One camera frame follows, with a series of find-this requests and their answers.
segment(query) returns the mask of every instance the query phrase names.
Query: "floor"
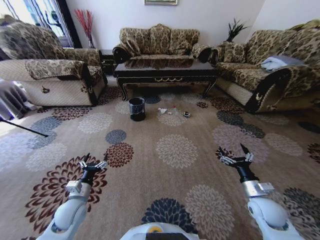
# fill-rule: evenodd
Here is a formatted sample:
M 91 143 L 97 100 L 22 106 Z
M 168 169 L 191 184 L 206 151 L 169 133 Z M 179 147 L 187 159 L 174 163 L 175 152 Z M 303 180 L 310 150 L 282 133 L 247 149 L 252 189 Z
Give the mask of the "floor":
M 19 124 L 47 133 L 43 138 L 0 123 L 0 235 L 33 240 L 67 199 L 64 187 L 81 175 L 78 162 L 108 153 L 97 174 L 88 213 L 76 240 L 118 240 L 148 222 L 179 225 L 207 240 L 262 239 L 246 209 L 234 168 L 217 150 L 254 153 L 251 169 L 276 188 L 281 204 L 308 240 L 320 239 L 320 135 L 318 112 L 252 115 L 202 84 L 132 88 L 144 96 L 146 119 L 130 119 L 115 80 L 96 107 L 40 108 Z M 176 114 L 160 114 L 167 108 Z M 190 118 L 182 112 L 191 113 Z

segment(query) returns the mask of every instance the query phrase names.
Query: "white wall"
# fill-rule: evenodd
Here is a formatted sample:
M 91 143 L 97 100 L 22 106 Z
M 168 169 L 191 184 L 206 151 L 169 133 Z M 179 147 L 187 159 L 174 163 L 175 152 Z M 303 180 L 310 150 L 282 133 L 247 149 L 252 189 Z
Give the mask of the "white wall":
M 248 39 L 256 30 L 285 30 L 320 18 L 320 0 L 265 0 Z
M 200 30 L 199 42 L 217 45 L 228 38 L 228 23 L 233 18 L 252 26 L 265 0 L 178 0 L 178 6 L 144 5 L 144 0 L 66 0 L 84 48 L 88 40 L 74 9 L 92 11 L 92 37 L 98 49 L 112 49 L 119 44 L 120 28 L 150 28 L 162 23 L 170 28 Z M 243 43 L 251 28 L 234 41 Z

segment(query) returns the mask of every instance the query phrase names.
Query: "patterned sofa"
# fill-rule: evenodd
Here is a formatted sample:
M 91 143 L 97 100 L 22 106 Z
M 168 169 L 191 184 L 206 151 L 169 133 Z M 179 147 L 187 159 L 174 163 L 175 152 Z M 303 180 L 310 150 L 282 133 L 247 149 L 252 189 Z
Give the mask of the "patterned sofa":
M 171 29 L 158 24 L 150 29 L 122 28 L 120 44 L 113 49 L 116 64 L 128 59 L 193 59 L 207 62 L 211 47 L 198 43 L 196 29 Z
M 38 106 L 91 106 L 107 84 L 97 49 L 62 48 L 47 28 L 0 27 L 0 78 L 17 81 Z
M 215 47 L 211 63 L 219 70 L 216 86 L 251 113 L 312 107 L 320 99 L 320 29 L 302 26 L 258 30 L 246 44 L 224 42 Z M 263 70 L 261 63 L 274 55 L 290 56 L 304 65 Z

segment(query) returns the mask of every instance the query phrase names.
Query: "table leg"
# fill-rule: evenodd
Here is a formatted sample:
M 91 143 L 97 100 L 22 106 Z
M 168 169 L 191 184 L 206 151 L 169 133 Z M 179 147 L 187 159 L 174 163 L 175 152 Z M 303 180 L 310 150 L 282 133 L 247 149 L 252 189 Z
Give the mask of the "table leg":
M 121 89 L 121 92 L 122 92 L 122 95 L 123 95 L 122 100 L 123 101 L 127 101 L 128 94 L 127 94 L 127 91 L 126 91 L 126 88 L 125 88 L 125 84 L 126 84 L 125 80 L 123 78 L 121 78 L 121 77 L 118 77 L 116 79 L 116 83 L 118 84 L 119 88 Z
M 203 94 L 202 94 L 202 97 L 205 99 L 207 98 L 207 95 L 208 95 L 208 92 L 212 89 L 212 87 L 215 85 L 216 81 L 217 81 L 217 78 L 218 77 L 213 77 L 213 79 L 208 83 L 208 85 L 206 86 Z

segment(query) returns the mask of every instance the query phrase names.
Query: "vase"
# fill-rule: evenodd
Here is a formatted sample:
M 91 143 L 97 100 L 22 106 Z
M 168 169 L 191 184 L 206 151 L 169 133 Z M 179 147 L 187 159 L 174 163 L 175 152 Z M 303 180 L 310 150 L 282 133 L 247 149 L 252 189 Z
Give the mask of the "vase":
M 95 49 L 95 46 L 94 46 L 94 43 L 92 41 L 92 36 L 91 35 L 88 37 L 88 43 L 89 43 L 89 48 L 90 49 Z

